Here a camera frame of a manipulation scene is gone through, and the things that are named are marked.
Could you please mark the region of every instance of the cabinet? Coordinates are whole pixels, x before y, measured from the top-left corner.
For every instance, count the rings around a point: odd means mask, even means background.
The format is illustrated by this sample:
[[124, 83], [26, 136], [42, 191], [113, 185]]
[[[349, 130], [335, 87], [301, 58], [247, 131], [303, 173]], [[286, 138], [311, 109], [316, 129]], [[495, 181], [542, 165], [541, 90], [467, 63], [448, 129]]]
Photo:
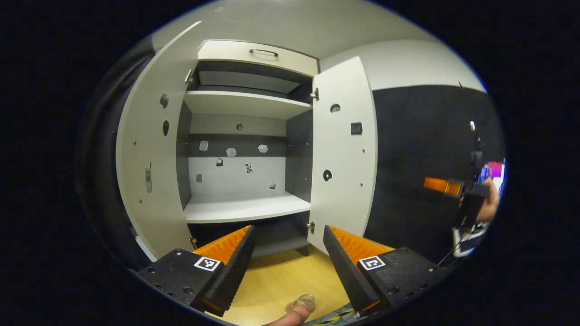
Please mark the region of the cabinet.
[[[325, 224], [361, 236], [377, 135], [360, 59], [320, 73], [316, 58], [291, 49], [204, 40], [195, 30], [200, 23], [143, 70], [119, 122], [119, 189], [145, 246], [159, 258], [191, 248], [191, 235], [212, 237], [242, 224], [263, 230], [255, 255], [309, 243], [326, 252]], [[190, 126], [189, 137], [177, 137], [178, 125]], [[188, 148], [188, 178], [176, 164], [177, 148]]]

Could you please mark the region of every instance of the open cabinet door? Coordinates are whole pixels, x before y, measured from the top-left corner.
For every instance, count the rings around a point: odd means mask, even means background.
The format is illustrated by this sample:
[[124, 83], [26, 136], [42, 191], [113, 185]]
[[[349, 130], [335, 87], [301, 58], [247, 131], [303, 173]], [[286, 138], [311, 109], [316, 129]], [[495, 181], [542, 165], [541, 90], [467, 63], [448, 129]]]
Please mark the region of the open cabinet door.
[[308, 242], [328, 253], [324, 226], [363, 236], [375, 192], [375, 103], [360, 58], [314, 77], [313, 160]]
[[175, 248], [193, 250], [177, 187], [176, 140], [185, 79], [203, 41], [200, 23], [157, 52], [133, 85], [119, 121], [119, 190], [133, 227], [157, 259]]

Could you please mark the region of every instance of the drawer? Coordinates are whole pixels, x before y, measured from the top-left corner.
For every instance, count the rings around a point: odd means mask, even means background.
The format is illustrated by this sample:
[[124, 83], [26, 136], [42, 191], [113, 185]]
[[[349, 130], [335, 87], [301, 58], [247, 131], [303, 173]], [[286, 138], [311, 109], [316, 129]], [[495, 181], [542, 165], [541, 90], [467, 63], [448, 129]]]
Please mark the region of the drawer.
[[199, 61], [237, 61], [280, 68], [308, 77], [318, 74], [316, 58], [271, 45], [240, 41], [205, 41], [197, 56]]

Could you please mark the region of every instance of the hand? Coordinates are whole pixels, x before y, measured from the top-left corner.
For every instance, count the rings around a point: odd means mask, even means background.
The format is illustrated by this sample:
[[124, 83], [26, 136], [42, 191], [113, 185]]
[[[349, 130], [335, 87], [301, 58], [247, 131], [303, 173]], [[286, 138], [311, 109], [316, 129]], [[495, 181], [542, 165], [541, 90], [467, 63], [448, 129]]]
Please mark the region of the hand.
[[299, 326], [308, 319], [308, 316], [310, 316], [310, 310], [305, 306], [297, 305], [282, 318], [264, 326]]
[[[490, 188], [490, 192], [487, 194], [487, 197], [485, 198], [485, 201], [479, 210], [479, 214], [477, 215], [476, 222], [478, 223], [491, 222], [491, 220], [494, 219], [495, 212], [498, 210], [499, 206], [498, 189], [495, 187], [495, 184], [491, 178], [487, 178], [485, 181], [483, 181], [483, 184]], [[462, 203], [463, 197], [459, 199], [460, 208]]]

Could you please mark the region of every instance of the drawer handle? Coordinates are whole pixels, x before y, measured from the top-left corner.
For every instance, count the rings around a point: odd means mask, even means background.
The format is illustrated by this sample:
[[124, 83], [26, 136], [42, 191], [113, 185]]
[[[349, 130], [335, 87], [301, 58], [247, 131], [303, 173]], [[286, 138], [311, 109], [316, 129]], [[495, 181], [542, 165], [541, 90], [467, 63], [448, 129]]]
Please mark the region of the drawer handle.
[[275, 57], [278, 56], [278, 53], [273, 52], [273, 51], [268, 51], [268, 50], [260, 50], [260, 49], [250, 49], [250, 52], [254, 52], [254, 51], [262, 51], [262, 52], [268, 52], [268, 53], [272, 53]]

